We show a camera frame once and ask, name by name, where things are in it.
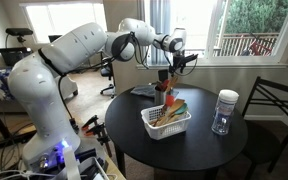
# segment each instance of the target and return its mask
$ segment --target green foliage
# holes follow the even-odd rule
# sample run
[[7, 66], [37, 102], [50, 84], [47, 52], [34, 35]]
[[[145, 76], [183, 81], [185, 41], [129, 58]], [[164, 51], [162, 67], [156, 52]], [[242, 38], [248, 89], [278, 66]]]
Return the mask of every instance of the green foliage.
[[225, 33], [279, 32], [288, 0], [232, 0]]

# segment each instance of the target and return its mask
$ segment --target white basket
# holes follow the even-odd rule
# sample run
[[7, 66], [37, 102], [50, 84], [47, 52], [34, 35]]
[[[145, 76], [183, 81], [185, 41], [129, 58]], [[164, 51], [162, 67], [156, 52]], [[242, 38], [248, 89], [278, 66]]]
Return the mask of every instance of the white basket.
[[162, 107], [163, 105], [143, 109], [141, 111], [145, 129], [150, 137], [159, 140], [186, 131], [189, 119], [191, 119], [191, 114], [189, 112], [184, 113], [177, 121], [172, 123], [159, 127], [151, 126], [149, 124], [150, 121], [154, 121], [163, 115], [161, 114]]

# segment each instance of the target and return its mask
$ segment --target clear plastic bottle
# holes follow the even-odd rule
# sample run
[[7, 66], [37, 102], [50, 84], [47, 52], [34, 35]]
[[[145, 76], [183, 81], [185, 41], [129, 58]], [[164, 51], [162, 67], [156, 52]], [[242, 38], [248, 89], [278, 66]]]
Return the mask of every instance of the clear plastic bottle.
[[225, 135], [229, 132], [231, 116], [239, 95], [232, 90], [223, 89], [220, 91], [214, 112], [212, 125], [213, 132]]

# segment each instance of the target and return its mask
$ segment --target black metal chair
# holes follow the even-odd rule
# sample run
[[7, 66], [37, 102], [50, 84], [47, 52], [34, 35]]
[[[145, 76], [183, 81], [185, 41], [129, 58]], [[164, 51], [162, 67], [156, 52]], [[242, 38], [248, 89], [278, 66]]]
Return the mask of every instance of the black metal chair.
[[[243, 116], [245, 116], [250, 105], [276, 107], [288, 118], [288, 86], [257, 77], [242, 112]], [[258, 164], [270, 162], [268, 172], [273, 171], [275, 164], [288, 144], [288, 134], [280, 142], [273, 132], [264, 127], [248, 120], [246, 124], [249, 133], [243, 154], [252, 161], [245, 177], [245, 179], [250, 179]]]
[[113, 79], [113, 84], [109, 84], [109, 86], [107, 88], [104, 88], [101, 90], [101, 94], [104, 94], [104, 91], [106, 90], [112, 90], [112, 93], [111, 93], [111, 98], [114, 98], [115, 96], [115, 80], [114, 80], [114, 73], [113, 73], [113, 65], [112, 65], [112, 62], [110, 61], [107, 61], [106, 58], [102, 58], [102, 61], [103, 61], [103, 65], [102, 65], [102, 68], [101, 68], [101, 75], [103, 77], [108, 77], [108, 80], [112, 80]]

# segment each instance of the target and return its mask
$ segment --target window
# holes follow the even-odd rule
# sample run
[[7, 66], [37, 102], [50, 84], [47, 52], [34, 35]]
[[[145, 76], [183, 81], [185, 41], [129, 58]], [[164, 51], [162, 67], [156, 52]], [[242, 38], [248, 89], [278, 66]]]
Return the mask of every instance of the window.
[[[157, 33], [184, 27], [185, 54], [201, 66], [277, 65], [288, 45], [288, 0], [145, 0], [144, 12]], [[150, 57], [167, 64], [154, 47]]]
[[89, 22], [107, 30], [103, 2], [52, 2], [21, 4], [37, 43], [49, 43], [49, 35], [63, 35]]

